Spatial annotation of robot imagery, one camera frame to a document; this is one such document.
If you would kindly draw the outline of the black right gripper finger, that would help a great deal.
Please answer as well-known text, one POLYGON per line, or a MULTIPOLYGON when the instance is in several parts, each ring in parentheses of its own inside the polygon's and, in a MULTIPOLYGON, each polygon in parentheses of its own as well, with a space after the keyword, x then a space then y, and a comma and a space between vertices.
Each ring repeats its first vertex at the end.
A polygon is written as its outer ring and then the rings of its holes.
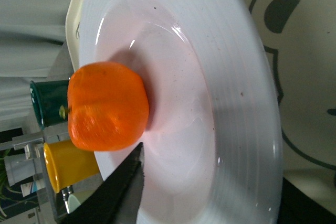
POLYGON ((62 223, 136 223, 144 187, 143 169, 141 142, 62 223))

